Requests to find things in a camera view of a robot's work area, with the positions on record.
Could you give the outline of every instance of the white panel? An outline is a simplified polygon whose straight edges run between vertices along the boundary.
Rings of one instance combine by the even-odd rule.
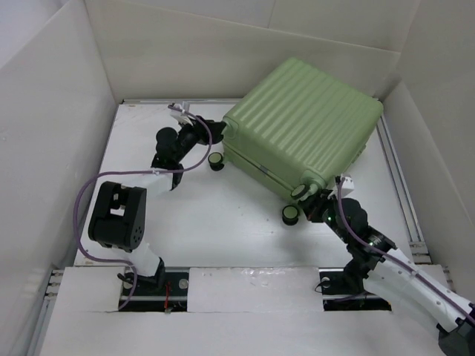
[[[116,99],[242,97],[290,56],[373,94],[399,54],[116,0],[87,0]]]
[[[85,6],[66,4],[0,69],[0,354],[72,239],[72,204],[98,167],[114,100]]]
[[[442,199],[448,192],[437,192],[439,205],[434,216],[439,219],[434,217],[429,229],[439,228],[434,234],[425,232],[427,246],[436,262],[449,266],[457,290],[470,292],[472,298],[475,286],[471,286],[469,272],[475,271],[475,262],[468,251],[475,246],[474,18],[472,0],[422,1],[398,66],[452,184],[448,187],[453,195],[448,202],[452,203]],[[417,139],[412,144],[414,149],[419,145]],[[420,177],[415,179],[415,185],[421,184]],[[435,188],[439,182],[426,185]]]
[[[230,104],[191,105],[193,113],[221,120]],[[155,133],[166,126],[179,129],[166,104],[120,105],[101,171],[128,171],[149,167],[155,153]],[[213,151],[222,151],[221,144]],[[197,145],[183,166],[198,162],[206,147]],[[407,228],[376,131],[349,169],[356,182],[351,197],[359,200],[369,222],[391,238],[410,258]],[[131,178],[103,177],[113,182]],[[343,267],[351,259],[345,245],[325,225],[304,217],[285,226],[281,209],[286,203],[229,163],[213,172],[205,163],[183,175],[180,185],[156,199],[148,199],[145,239],[167,266],[190,267]],[[92,214],[89,211],[86,226]],[[87,229],[82,243],[92,255],[113,257],[110,249],[91,241]],[[94,264],[81,253],[77,265]]]
[[[398,64],[411,93],[416,84],[441,85],[475,69],[474,16],[472,0],[421,2]]]
[[[129,0],[131,3],[148,4],[170,10],[196,13],[216,19],[269,26],[275,0]]]
[[[322,312],[316,267],[192,268],[187,310],[209,312]]]
[[[275,0],[270,28],[401,51],[419,0]]]
[[[117,310],[123,267],[65,269],[54,305],[56,313],[111,312]]]
[[[64,313],[41,356],[443,356],[415,321],[386,311]]]
[[[444,287],[449,288],[447,278],[444,273],[444,269],[441,265],[420,265],[421,270],[429,274],[437,282],[441,283]]]
[[[451,175],[404,84],[388,96],[384,107],[430,255],[449,266],[456,290],[474,300],[475,228]]]
[[[0,67],[43,27],[67,0],[0,1]]]

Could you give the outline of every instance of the cable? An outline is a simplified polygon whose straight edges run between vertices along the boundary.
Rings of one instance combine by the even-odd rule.
[[[185,115],[188,115],[188,116],[192,117],[193,119],[195,119],[197,122],[199,122],[205,128],[206,133],[208,134],[208,138],[209,138],[208,149],[206,150],[206,153],[203,156],[203,158],[198,163],[192,165],[191,167],[184,168],[184,169],[175,169],[175,170],[170,170],[170,171],[163,170],[163,171],[158,171],[158,172],[159,172],[159,174],[176,174],[176,173],[184,173],[184,172],[191,171],[192,169],[195,169],[196,167],[201,165],[206,160],[206,158],[208,157],[209,152],[211,152],[211,148],[212,148],[212,145],[213,145],[212,133],[209,130],[206,123],[202,119],[200,119],[198,116],[196,116],[196,115],[194,115],[194,114],[192,114],[188,111],[178,109],[178,108],[174,107],[173,105],[169,105],[168,108],[170,110],[179,111],[181,113],[184,113]],[[128,296],[127,296],[127,299],[125,299],[124,303],[122,303],[119,306],[118,310],[121,310],[122,308],[124,308],[128,304],[128,302],[130,302],[130,300],[132,298],[132,295],[134,295],[135,288],[137,287],[137,275],[138,275],[137,269],[135,268],[134,264],[132,262],[128,261],[128,260],[98,258],[98,257],[95,257],[95,256],[89,254],[86,251],[86,249],[84,248],[84,246],[81,243],[81,234],[79,233],[79,218],[78,218],[79,217],[79,204],[81,203],[81,198],[84,195],[86,189],[89,187],[89,185],[95,183],[100,177],[103,177],[103,176],[126,176],[126,175],[132,175],[132,174],[156,174],[156,172],[157,172],[157,170],[122,171],[122,172],[121,171],[108,171],[108,172],[99,173],[99,174],[93,176],[92,178],[90,178],[86,183],[84,183],[84,185],[81,187],[81,189],[79,189],[79,193],[77,194],[76,200],[74,202],[74,208],[73,208],[73,234],[74,234],[74,239],[76,240],[76,243],[77,243],[77,248],[81,251],[81,253],[85,257],[87,257],[89,260],[94,261],[94,262],[124,263],[127,266],[129,266],[131,268],[131,270],[133,271],[133,273],[134,273],[134,282],[132,284],[132,288],[131,288]]]
[[[380,250],[379,248],[376,248],[374,246],[371,246],[369,243],[366,243],[360,236],[358,236],[352,229],[350,224],[347,222],[347,218],[344,214],[343,210],[343,199],[341,197],[341,188],[343,186],[343,180],[340,181],[338,186],[338,194],[337,194],[337,200],[338,200],[338,211],[340,213],[341,220],[343,221],[343,225],[348,231],[348,233],[356,240],[358,241],[361,245],[364,247],[370,249],[371,251],[380,254],[381,256],[393,261],[396,265],[402,267],[405,269],[407,272],[410,274],[413,274],[418,280],[420,280],[423,284],[425,284],[431,291],[433,291],[435,294],[437,294],[439,297],[441,297],[445,302],[450,304],[453,308],[455,308],[460,314],[464,315],[470,323],[475,326],[475,319],[470,316],[470,313],[467,313],[461,306],[459,306],[457,303],[455,303],[452,299],[447,297],[445,294],[443,294],[437,287],[435,287],[434,284],[432,284],[427,278],[423,277],[419,273],[417,273],[412,267],[407,265],[406,263],[402,262],[399,258],[394,257],[390,254],[387,254],[386,252]]]
[[[361,293],[350,295],[350,296],[345,297],[345,298],[332,299],[332,302],[347,302],[348,300],[354,300],[354,299],[357,299],[358,297],[363,297],[364,295],[367,296],[368,292],[363,291]]]

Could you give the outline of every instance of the red wire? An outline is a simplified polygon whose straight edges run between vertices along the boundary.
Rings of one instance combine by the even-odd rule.
[[[165,297],[165,302],[163,304],[163,308],[166,310],[168,308],[168,297],[170,296],[170,282],[165,284],[165,290],[166,290],[166,297]]]

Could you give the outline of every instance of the white cardboard wall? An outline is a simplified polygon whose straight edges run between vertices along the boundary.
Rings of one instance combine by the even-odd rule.
[[[399,53],[118,0],[86,0],[117,100],[242,97],[290,56],[372,95]]]
[[[436,263],[449,267],[457,290],[472,300],[474,17],[471,0],[423,0],[398,64],[407,87],[385,102],[429,251]]]
[[[115,111],[85,6],[71,0],[0,68],[0,355],[72,240],[74,197]]]

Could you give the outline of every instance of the suitcase wheel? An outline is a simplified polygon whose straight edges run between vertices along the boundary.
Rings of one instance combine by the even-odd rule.
[[[219,152],[213,152],[208,156],[209,167],[215,172],[218,172],[224,168],[223,161],[224,157]]]
[[[298,222],[298,209],[294,205],[288,205],[282,209],[282,221],[285,225],[294,226]]]

